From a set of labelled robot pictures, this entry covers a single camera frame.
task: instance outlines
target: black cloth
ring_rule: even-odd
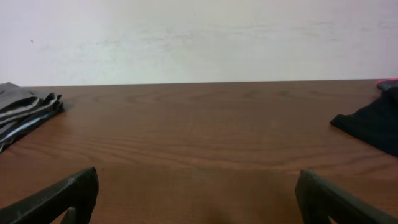
[[[398,157],[398,87],[352,115],[337,115],[330,123],[348,134]]]

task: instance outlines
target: wood grain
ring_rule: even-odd
[[[398,216],[397,159],[329,125],[375,100],[374,80],[41,89],[67,110],[0,155],[2,206],[96,165],[93,223],[300,223],[294,184],[312,169]]]

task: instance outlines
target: white wall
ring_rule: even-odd
[[[22,86],[388,78],[397,58],[397,0],[0,0],[0,82]]]

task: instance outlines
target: wall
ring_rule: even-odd
[[[0,0],[0,82],[387,78],[396,0]]]

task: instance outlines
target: brown wooden tabletop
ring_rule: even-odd
[[[374,82],[39,88],[66,112],[0,154],[0,206],[96,166],[92,223],[302,223],[294,185],[311,169],[398,217],[398,159],[329,124]]]

